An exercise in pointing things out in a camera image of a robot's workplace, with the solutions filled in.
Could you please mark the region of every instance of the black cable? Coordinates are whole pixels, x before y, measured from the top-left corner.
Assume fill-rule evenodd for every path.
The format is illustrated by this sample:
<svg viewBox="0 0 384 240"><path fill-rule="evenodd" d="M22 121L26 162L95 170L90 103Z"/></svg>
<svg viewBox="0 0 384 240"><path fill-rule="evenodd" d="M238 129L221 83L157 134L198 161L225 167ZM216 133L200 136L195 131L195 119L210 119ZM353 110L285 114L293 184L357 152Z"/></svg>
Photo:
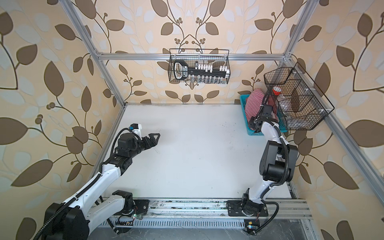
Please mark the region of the black cable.
<svg viewBox="0 0 384 240"><path fill-rule="evenodd" d="M76 199L78 199L81 195L83 195L88 189L90 189L101 177L101 174L98 174L96 178L88 185L86 186L81 192L76 194L75 197L73 197L71 200L69 200L67 203L65 203L63 206L61 206L40 228L40 230L36 233L33 240L38 240L40 236L43 234L44 230L47 228L47 226L62 212L64 211L69 205L71 205Z"/></svg>

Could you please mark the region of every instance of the teal basket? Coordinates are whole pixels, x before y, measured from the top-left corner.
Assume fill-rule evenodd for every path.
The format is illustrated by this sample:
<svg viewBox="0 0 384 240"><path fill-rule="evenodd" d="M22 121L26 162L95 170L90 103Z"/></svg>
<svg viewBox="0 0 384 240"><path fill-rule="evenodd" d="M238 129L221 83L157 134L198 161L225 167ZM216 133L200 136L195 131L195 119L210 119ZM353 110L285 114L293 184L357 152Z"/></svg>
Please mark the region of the teal basket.
<svg viewBox="0 0 384 240"><path fill-rule="evenodd" d="M245 102L247 101L247 97L249 97L249 94L240 95L240 102L241 102L241 106L243 108L243 115L244 115L244 120L245 120L245 127L247 128L247 133L248 133L248 135L251 135L251 136L263 136L264 134L262 132L255 132L254 130L251 130L248 127L247 117L245 116ZM279 111L277 112L277 117L279 118L280 131L286 132L287 130L285 129L284 123L282 121L283 115Z"/></svg>

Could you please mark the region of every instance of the floral wallpaper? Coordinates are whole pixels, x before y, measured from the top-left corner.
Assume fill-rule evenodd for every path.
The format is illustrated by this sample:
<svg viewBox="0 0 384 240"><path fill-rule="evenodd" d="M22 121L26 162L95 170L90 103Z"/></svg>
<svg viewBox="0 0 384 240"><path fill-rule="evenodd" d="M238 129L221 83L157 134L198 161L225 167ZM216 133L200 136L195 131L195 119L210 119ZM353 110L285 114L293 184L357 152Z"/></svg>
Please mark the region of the floral wallpaper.
<svg viewBox="0 0 384 240"><path fill-rule="evenodd" d="M0 1L3 239L33 237L85 184L120 110L57 3Z"/></svg>
<svg viewBox="0 0 384 240"><path fill-rule="evenodd" d="M104 53L229 49L283 53L304 0L73 0Z"/></svg>
<svg viewBox="0 0 384 240"><path fill-rule="evenodd" d="M292 55L382 175L383 11L382 1L320 0ZM300 153L293 181L322 237L381 239L384 208L327 125L287 136Z"/></svg>
<svg viewBox="0 0 384 240"><path fill-rule="evenodd" d="M323 5L316 8L293 59L314 77L335 105L336 116L384 175L384 113L379 110L384 97L384 3Z"/></svg>
<svg viewBox="0 0 384 240"><path fill-rule="evenodd" d="M228 84L170 83L166 61L111 60L107 66L129 104L240 104L241 94L250 94L256 88L266 91L263 75L276 69L273 61L233 61L230 65Z"/></svg>

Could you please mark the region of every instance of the white table surface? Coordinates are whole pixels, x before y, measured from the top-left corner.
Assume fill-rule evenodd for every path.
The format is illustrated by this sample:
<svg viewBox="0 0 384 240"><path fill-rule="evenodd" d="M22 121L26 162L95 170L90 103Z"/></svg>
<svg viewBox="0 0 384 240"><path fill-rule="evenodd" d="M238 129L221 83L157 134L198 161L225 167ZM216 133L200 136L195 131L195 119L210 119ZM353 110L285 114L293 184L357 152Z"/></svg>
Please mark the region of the white table surface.
<svg viewBox="0 0 384 240"><path fill-rule="evenodd" d="M262 181L266 139L247 134L241 105L128 105L115 135L132 123L142 136L160 133L159 143L135 156L104 197L241 198ZM283 184L269 198L291 195Z"/></svg>

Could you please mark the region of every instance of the wire basket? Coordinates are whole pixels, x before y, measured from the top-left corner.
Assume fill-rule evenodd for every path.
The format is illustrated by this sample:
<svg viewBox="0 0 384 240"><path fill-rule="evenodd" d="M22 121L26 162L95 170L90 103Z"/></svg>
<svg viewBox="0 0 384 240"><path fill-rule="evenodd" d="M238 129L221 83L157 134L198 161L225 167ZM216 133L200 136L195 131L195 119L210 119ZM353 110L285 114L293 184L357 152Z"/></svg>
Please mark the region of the wire basket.
<svg viewBox="0 0 384 240"><path fill-rule="evenodd" d="M334 110L333 104L313 81L308 86L301 77L305 70L297 64L282 67L264 74L265 85L278 111L284 116L283 122L287 130L313 130L329 113ZM314 92L324 96L329 106L324 106ZM279 93L285 98L278 101Z"/></svg>
<svg viewBox="0 0 384 240"><path fill-rule="evenodd" d="M229 50L171 48L168 77L171 83L228 84Z"/></svg>

